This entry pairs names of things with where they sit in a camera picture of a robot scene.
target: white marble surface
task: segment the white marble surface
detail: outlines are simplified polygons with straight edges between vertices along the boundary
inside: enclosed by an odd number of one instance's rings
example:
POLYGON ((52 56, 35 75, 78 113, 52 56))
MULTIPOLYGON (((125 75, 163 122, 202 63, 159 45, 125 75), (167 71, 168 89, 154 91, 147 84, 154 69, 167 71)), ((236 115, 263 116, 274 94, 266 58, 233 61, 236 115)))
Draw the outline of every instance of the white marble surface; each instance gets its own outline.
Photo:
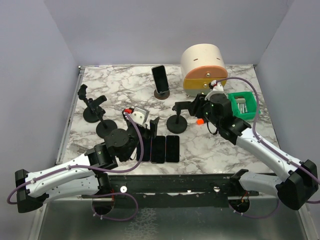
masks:
MULTIPOLYGON (((193 101, 194 98, 187 97, 183 90, 180 67, 166 65, 170 97, 166 100, 156 99, 153 94, 155 84, 151 74, 152 67, 151 65, 87 67, 82 83, 88 86, 88 98, 95 99, 101 95, 107 97, 108 100, 101 105, 106 111, 104 119, 114 120, 118 128, 127 129, 121 114, 124 108, 141 106, 150 111, 147 122, 160 117, 158 135, 172 135, 166 128, 166 120, 175 114, 172 111, 174 103, 193 101)), ((253 66, 231 65, 227 66, 227 71, 229 77, 245 78, 257 89, 261 99, 257 131, 277 146, 275 132, 253 66)), ((251 91, 246 83, 239 80, 229 80, 224 89, 226 93, 251 91)), ((85 103, 78 100, 63 162, 74 159, 83 152, 83 149, 90 149, 103 142, 103 139, 96 134, 98 122, 87 123, 83 119, 82 114, 85 108, 85 103)), ((197 125, 197 119, 189 116, 187 110, 183 110, 181 115, 187 119, 188 127, 184 133, 179 134, 180 162, 164 164, 143 162, 129 174, 214 174, 236 173, 240 169, 257 173, 271 171, 244 149, 234 146, 219 135, 212 136, 207 126, 197 125)), ((210 125, 210 129, 214 131, 215 127, 210 125)), ((117 170, 130 168, 136 163, 136 160, 120 162, 117 170)))

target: green box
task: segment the green box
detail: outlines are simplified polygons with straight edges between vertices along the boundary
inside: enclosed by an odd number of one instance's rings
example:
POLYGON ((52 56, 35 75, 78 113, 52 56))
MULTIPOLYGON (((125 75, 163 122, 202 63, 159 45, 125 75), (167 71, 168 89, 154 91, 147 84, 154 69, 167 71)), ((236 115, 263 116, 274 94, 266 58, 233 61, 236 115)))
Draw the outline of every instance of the green box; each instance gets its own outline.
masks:
POLYGON ((235 117, 238 117, 243 120, 251 120, 255 118, 256 110, 257 110, 257 102, 252 92, 243 91, 243 92, 234 92, 228 94, 228 99, 231 101, 232 112, 235 117), (245 99, 246 104, 246 113, 241 113, 236 99, 239 97, 243 97, 245 99))

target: cylindrical container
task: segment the cylindrical container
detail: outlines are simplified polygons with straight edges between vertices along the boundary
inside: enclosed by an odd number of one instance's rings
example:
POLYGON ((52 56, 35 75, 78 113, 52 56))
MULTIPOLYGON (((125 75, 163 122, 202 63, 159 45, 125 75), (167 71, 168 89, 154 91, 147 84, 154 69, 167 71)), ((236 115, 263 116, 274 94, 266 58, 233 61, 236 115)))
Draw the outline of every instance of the cylindrical container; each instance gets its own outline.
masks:
POLYGON ((197 44, 184 51, 181 57, 183 89, 190 96, 210 92, 209 83, 228 77, 220 50, 213 44, 197 44))

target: phone screen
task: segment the phone screen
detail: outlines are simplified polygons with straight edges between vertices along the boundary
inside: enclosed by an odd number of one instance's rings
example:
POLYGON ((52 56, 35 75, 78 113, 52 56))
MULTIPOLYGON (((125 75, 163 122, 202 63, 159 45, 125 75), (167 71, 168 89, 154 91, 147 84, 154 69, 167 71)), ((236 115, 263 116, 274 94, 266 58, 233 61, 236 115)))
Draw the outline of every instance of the phone screen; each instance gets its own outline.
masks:
POLYGON ((159 94, 162 94, 169 90, 165 66, 161 65, 153 67, 152 75, 155 82, 156 91, 159 94))
POLYGON ((180 160, 180 139, 179 136, 166 136, 165 161, 167 163, 178 163, 180 160))
MULTIPOLYGON (((143 137, 142 141, 143 141, 142 162, 150 162, 150 158, 151 158, 151 138, 145 139, 143 137)), ((137 161, 140 159, 140 155, 141 155, 141 147, 140 147, 140 142, 139 142, 138 146, 136 147, 136 160, 137 161)))
POLYGON ((156 136, 151 140, 151 162, 164 164, 166 160, 166 137, 156 136))

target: gray wall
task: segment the gray wall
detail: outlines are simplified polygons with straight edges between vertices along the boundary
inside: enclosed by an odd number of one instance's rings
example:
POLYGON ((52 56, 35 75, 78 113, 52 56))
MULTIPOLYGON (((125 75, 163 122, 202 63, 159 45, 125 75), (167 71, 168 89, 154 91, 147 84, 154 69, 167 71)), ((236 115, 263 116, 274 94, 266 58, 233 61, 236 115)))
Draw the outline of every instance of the gray wall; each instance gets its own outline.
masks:
POLYGON ((81 65, 177 64, 198 43, 257 64, 293 0, 45 0, 81 65))
POLYGON ((54 165, 78 65, 42 0, 0 1, 0 33, 0 239, 25 240, 34 214, 6 198, 16 170, 54 165))
MULTIPOLYGON (((280 147, 314 161, 318 170, 319 10, 319 0, 295 0, 256 68, 280 147)), ((320 205, 311 206, 311 214, 320 233, 320 205)))

